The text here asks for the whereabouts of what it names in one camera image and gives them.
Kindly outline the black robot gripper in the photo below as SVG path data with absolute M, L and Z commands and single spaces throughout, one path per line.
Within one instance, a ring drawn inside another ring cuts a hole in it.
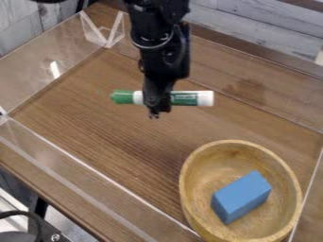
M 175 83 L 191 74 L 191 29 L 185 22 L 166 29 L 134 25 L 130 38 L 141 52 L 145 105 L 150 119 L 158 119 L 162 112 L 173 110 Z

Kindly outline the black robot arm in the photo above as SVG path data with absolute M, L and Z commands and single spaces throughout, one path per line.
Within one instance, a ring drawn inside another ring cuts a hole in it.
M 183 21 L 190 0 L 123 0 L 130 38 L 139 49 L 145 74 L 143 99 L 150 118 L 173 110 L 175 83 L 191 73 L 191 28 Z

